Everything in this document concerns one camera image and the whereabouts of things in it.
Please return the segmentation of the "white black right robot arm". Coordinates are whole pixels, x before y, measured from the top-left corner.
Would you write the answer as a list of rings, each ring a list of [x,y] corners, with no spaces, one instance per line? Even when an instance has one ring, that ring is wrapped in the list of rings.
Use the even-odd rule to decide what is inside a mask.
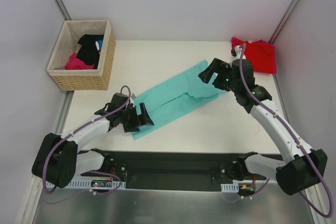
[[[275,180],[287,195],[325,183],[326,153],[322,149],[314,150],[279,115],[269,92],[255,83],[249,60],[226,63],[215,58],[198,76],[209,83],[213,74],[217,75],[213,86],[234,93],[237,103],[265,129],[282,157],[279,161],[256,152],[241,155],[227,170],[231,178],[243,180],[258,174]]]

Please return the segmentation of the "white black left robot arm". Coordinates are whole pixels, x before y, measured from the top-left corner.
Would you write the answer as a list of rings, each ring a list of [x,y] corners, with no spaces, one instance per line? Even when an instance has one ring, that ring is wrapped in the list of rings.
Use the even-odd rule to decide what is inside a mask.
[[[75,176],[84,173],[112,177],[112,157],[108,152],[82,149],[118,125],[129,133],[139,132],[142,126],[153,126],[154,122],[143,102],[135,105],[130,96],[115,93],[109,103],[78,128],[61,135],[48,133],[31,168],[32,174],[58,188],[66,187]]]

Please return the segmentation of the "teal t shirt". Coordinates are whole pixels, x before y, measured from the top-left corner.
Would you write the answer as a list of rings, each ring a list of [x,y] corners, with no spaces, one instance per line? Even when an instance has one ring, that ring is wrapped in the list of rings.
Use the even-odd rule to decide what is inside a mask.
[[[132,136],[138,140],[215,100],[225,91],[203,83],[198,77],[206,60],[146,90],[134,99],[137,111],[144,103],[154,126],[142,126]]]

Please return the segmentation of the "red t shirt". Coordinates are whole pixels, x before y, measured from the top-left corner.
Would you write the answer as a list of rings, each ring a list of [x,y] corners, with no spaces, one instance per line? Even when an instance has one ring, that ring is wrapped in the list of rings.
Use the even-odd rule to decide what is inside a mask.
[[[273,44],[264,40],[248,42],[236,37],[232,38],[232,49],[242,44],[246,44],[245,56],[251,61],[255,72],[277,73],[276,53]]]

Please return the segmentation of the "woven wicker basket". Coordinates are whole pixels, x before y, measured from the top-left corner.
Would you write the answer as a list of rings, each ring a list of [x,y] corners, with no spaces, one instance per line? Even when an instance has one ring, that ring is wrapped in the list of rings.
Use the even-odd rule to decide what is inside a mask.
[[[85,34],[103,35],[97,69],[66,70],[70,56],[80,48],[78,40]],[[67,20],[60,31],[47,72],[64,91],[108,90],[115,46],[109,20]]]

